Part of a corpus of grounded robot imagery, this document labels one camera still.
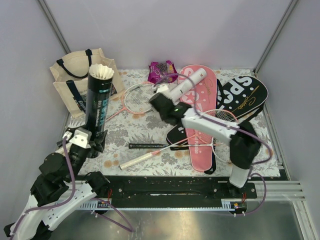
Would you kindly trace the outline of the white shuttlecock mid table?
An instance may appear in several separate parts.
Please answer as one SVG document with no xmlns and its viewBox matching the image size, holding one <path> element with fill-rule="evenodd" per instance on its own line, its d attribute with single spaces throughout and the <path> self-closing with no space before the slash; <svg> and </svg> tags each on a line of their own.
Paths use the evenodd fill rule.
<svg viewBox="0 0 320 240">
<path fill-rule="evenodd" d="M 103 81 L 112 79 L 114 76 L 114 73 L 115 71 L 112 68 L 106 65 L 97 64 L 97 63 L 92 64 L 88 70 L 88 74 L 90 76 L 92 76 L 95 79 L 103 80 Z"/>
</svg>

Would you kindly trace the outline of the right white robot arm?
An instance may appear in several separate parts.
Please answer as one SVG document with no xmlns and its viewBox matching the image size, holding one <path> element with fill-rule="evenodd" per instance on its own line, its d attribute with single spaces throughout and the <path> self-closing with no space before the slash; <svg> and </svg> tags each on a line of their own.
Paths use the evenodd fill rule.
<svg viewBox="0 0 320 240">
<path fill-rule="evenodd" d="M 229 158 L 233 163 L 229 177 L 228 194 L 239 198 L 246 191 L 245 183 L 251 172 L 254 158 L 261 148 L 261 141 L 249 122 L 231 122 L 215 115 L 201 112 L 196 105 L 185 102 L 174 103 L 162 92 L 157 92 L 148 100 L 161 120 L 169 124 L 182 123 L 186 129 L 193 129 L 229 146 Z"/>
</svg>

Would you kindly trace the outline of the white shuttlecock tube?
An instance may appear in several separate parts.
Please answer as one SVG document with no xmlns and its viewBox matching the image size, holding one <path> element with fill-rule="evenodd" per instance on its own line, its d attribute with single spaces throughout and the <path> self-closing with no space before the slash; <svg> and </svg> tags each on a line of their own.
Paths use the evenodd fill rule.
<svg viewBox="0 0 320 240">
<path fill-rule="evenodd" d="M 179 83 L 175 88 L 173 88 L 169 96 L 172 101 L 177 102 L 185 93 L 189 92 L 194 86 L 200 83 L 207 76 L 207 72 L 203 68 L 199 68 L 189 77 L 186 77 L 181 83 Z"/>
</svg>

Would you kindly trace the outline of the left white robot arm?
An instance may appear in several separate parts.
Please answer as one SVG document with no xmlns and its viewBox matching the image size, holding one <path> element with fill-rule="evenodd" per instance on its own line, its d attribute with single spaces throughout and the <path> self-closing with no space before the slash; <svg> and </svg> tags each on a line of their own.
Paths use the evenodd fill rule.
<svg viewBox="0 0 320 240">
<path fill-rule="evenodd" d="M 64 134 L 62 147 L 50 153 L 39 167 L 40 175 L 30 189 L 27 204 L 18 220 L 6 225 L 11 240 L 47 240 L 59 224 L 85 202 L 102 198 L 109 191 L 109 180 L 95 171 L 76 187 L 76 176 L 93 153 L 104 150 L 107 132 L 98 137 L 82 127 Z"/>
</svg>

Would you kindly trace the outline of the black shuttlecock tube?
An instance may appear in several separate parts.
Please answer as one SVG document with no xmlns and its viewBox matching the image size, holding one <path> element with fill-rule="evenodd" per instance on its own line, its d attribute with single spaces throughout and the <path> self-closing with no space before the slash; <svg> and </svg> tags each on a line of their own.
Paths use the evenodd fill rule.
<svg viewBox="0 0 320 240">
<path fill-rule="evenodd" d="M 99 80 L 88 74 L 85 109 L 85 127 L 91 132 L 91 139 L 97 139 L 105 129 L 112 80 Z"/>
</svg>

